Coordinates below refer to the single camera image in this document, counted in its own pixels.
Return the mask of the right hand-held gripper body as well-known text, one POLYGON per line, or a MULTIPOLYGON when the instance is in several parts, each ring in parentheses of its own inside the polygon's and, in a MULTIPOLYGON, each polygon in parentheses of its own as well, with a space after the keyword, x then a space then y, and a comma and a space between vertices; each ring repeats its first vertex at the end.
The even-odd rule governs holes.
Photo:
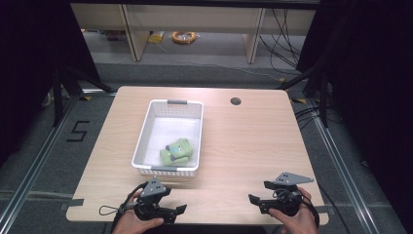
POLYGON ((270 209, 275 209, 288 216, 294 216, 299 211, 303 196, 298 190, 298 184, 310 183, 311 177, 283 172, 278 175, 273 183, 280 186, 273 191, 273 199, 260 200, 259 209, 262 214, 267 214, 270 209))

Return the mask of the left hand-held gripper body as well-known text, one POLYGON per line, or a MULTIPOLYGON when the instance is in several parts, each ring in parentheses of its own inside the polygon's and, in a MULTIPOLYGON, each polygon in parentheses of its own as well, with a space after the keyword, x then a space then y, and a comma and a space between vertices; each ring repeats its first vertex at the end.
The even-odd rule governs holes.
POLYGON ((136 200, 133 208, 136 216, 141 220, 154 218, 157 214, 157 209, 159 209, 159 202, 163 193, 164 186, 154 176, 147 182, 136 200))

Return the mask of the green plush toy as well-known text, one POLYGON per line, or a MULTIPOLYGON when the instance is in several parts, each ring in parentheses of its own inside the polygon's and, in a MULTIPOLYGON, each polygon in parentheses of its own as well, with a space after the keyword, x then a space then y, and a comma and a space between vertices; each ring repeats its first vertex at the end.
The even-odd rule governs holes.
POLYGON ((173 166, 188 163, 192 154, 180 153, 177 142, 174 142, 160 151, 160 158, 164 166, 173 166))

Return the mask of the white plastic basket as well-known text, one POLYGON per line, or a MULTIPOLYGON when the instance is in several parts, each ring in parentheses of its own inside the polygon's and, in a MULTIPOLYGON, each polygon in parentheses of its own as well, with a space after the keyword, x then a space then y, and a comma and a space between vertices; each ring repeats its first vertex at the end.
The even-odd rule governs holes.
POLYGON ((204 104, 199 101, 153 99, 149 102, 131 165, 146 176, 195 177, 200 166, 204 104), (160 151, 188 138, 193 154, 186 164, 164 166, 160 151))

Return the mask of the person's left hand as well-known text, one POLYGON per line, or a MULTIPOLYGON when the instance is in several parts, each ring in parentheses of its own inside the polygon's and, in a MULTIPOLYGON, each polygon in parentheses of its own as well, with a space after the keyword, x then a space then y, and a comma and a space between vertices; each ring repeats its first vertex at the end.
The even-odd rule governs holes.
POLYGON ((162 218, 141 220, 135 215, 134 211, 128 210, 121 214, 115 222, 111 234, 143 234, 145 231, 159 227, 163 223, 162 218))

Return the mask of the person's right hand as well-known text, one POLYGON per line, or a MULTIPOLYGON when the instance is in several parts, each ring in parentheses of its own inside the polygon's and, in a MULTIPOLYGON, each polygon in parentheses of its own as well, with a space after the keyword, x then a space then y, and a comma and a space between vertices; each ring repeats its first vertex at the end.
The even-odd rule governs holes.
POLYGON ((303 196, 303 203, 295 216, 285 215, 275 209, 270 209, 269 215, 282 223, 281 234, 319 234, 316 218, 309 208, 312 196, 302 187, 298 190, 303 196))

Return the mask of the black metal stand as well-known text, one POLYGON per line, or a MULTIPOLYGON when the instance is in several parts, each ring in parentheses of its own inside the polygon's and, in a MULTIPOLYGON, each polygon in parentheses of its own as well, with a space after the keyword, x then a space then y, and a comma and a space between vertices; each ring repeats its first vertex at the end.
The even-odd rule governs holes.
POLYGON ((87 83, 99 88, 107 94, 114 94, 117 92, 116 89, 103 84, 98 76, 90 76, 80 69, 68 65, 58 65, 53 75, 53 93, 55 100, 54 127, 56 127, 63 118, 61 87, 63 87, 71 97, 78 97, 84 92, 79 85, 79 80, 86 81, 87 83))
POLYGON ((323 125, 327 128, 327 86, 328 80, 321 65, 314 65, 302 74, 296 76, 290 81, 283 83, 279 86, 279 90, 286 91, 288 88, 293 87, 301 81, 307 80, 307 84, 303 90, 303 94, 306 98, 313 98, 315 95, 319 95, 319 114, 323 125))

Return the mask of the black curtain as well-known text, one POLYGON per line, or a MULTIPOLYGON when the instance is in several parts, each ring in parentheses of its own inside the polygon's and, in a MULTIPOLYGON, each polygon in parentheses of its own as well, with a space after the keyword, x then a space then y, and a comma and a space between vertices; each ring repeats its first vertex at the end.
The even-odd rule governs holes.
POLYGON ((70 1, 0 0, 0 167, 66 67, 99 79, 70 1))
POLYGON ((361 155, 413 233, 413 0, 320 0, 298 69, 316 63, 350 10, 351 27, 326 76, 361 155))

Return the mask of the yellow packet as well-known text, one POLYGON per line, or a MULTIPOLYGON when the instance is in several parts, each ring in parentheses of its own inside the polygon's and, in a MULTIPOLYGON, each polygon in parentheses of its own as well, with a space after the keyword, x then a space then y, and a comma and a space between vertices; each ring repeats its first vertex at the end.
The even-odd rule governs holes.
POLYGON ((153 44, 160 44, 163 41, 164 31, 153 31, 150 33, 147 42, 153 44))

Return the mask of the pale wooden shelf unit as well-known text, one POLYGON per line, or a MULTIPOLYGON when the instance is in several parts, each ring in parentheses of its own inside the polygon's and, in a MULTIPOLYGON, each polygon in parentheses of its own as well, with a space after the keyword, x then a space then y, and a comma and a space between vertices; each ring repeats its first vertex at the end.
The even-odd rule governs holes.
POLYGON ((83 29, 123 30, 134 61, 142 58, 152 31, 236 33, 244 38, 246 61, 255 60, 260 34, 305 36, 314 10, 73 3, 83 29))

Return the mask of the aluminium floor rail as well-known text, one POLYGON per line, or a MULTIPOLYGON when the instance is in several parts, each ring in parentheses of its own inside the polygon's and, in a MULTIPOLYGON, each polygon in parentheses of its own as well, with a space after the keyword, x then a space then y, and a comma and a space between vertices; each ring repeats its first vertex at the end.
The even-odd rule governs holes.
POLYGON ((374 221, 370 209, 367 207, 350 171, 344 162, 342 155, 330 133, 328 128, 323 124, 320 117, 317 117, 315 124, 319 134, 324 142, 324 145, 329 153, 332 163, 337 171, 344 189, 349 197, 349 200, 355 209, 360 224, 365 234, 379 234, 379 229, 374 221))
POLYGON ((70 97, 68 99, 67 104, 63 109, 61 119, 50 130, 45 142, 40 148, 40 151, 36 154, 34 161, 30 165, 28 172, 25 174, 22 182, 19 184, 18 189, 13 193, 13 196, 9 200, 9 203, 6 206, 5 210, 0 214, 1 232, 7 233, 13 225, 16 217, 19 214, 19 211, 24 204, 25 199, 28 196, 29 191, 33 187, 35 181, 37 180, 37 177, 48 161, 49 156, 51 155, 51 152, 66 125, 67 119, 77 102, 78 99, 76 97, 70 97))

